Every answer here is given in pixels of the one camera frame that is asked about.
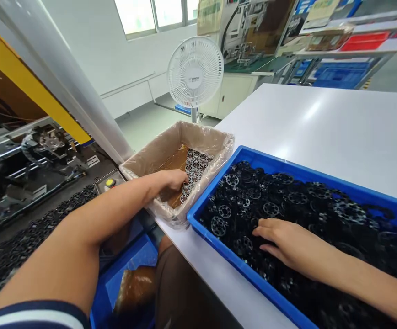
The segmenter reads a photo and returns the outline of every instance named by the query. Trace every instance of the fan guard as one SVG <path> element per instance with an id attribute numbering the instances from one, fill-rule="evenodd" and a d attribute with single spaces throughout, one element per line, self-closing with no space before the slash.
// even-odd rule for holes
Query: fan guard
<path id="1" fill-rule="evenodd" d="M 168 64 L 168 86 L 173 99 L 195 108 L 209 101 L 223 80 L 223 55 L 207 37 L 191 37 L 174 51 Z"/>

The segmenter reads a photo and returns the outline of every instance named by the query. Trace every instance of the window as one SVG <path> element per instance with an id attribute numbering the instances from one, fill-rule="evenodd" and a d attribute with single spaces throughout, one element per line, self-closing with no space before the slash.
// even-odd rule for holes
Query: window
<path id="1" fill-rule="evenodd" d="M 128 40 L 194 24 L 199 0 L 115 0 Z"/>
<path id="2" fill-rule="evenodd" d="M 188 0 L 188 21 L 197 19 L 199 0 Z"/>
<path id="3" fill-rule="evenodd" d="M 154 0 L 154 4 L 159 27 L 182 22 L 182 2 L 180 0 Z"/>

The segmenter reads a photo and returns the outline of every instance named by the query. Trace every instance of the shorts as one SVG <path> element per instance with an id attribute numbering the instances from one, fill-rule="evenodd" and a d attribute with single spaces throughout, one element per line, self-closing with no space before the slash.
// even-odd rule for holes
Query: shorts
<path id="1" fill-rule="evenodd" d="M 173 245 L 156 265 L 156 329 L 241 328 Z"/>

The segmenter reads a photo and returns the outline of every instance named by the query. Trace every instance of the yellow beam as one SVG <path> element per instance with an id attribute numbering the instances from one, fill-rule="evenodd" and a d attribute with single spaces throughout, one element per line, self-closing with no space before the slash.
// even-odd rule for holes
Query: yellow beam
<path id="1" fill-rule="evenodd" d="M 0 70 L 80 144 L 91 139 L 1 40 Z"/>

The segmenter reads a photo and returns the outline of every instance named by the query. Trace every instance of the fan pole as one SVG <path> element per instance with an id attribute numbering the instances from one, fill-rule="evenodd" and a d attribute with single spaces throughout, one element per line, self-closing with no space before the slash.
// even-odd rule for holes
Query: fan pole
<path id="1" fill-rule="evenodd" d="M 197 123 L 197 108 L 191 107 L 191 121 Z"/>

